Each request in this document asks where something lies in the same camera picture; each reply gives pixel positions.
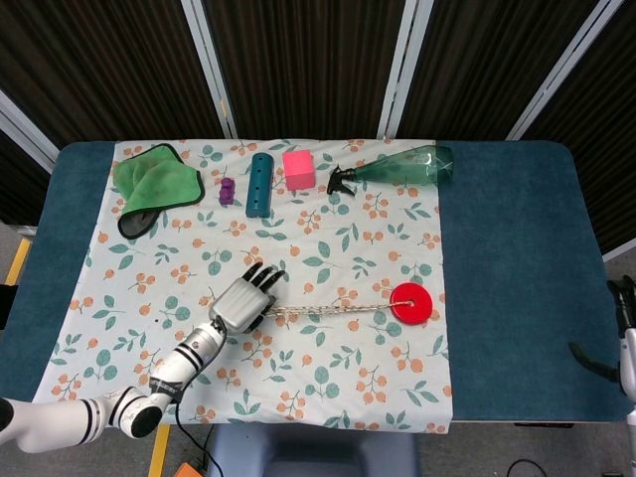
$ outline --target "red round object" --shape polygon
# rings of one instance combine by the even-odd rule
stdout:
[[[403,283],[391,293],[391,303],[410,301],[412,305],[392,306],[394,316],[406,325],[421,325],[433,312],[433,300],[426,289],[416,283]]]

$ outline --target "green microfiber cloth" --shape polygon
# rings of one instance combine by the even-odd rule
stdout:
[[[200,202],[201,173],[186,166],[169,144],[159,144],[117,164],[114,184],[126,200],[117,227],[127,239],[148,232],[161,211]]]

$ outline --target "pink cube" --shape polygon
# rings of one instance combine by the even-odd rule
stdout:
[[[316,186],[314,159],[308,149],[282,153],[287,190],[298,191]]]

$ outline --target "dark backdrop panel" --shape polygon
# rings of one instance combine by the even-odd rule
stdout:
[[[0,2],[0,71],[59,147],[223,137],[178,1]]]
[[[44,207],[49,174],[0,131],[0,221],[36,226]]]
[[[397,137],[505,139],[595,4],[436,1]]]
[[[205,3],[240,137],[376,137],[403,1]]]
[[[625,2],[524,139],[570,148],[600,248],[636,238],[636,2]]]

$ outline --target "purple block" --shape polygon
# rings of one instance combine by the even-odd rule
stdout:
[[[221,189],[219,190],[219,203],[222,206],[230,206],[235,201],[235,180],[224,177],[221,180]]]

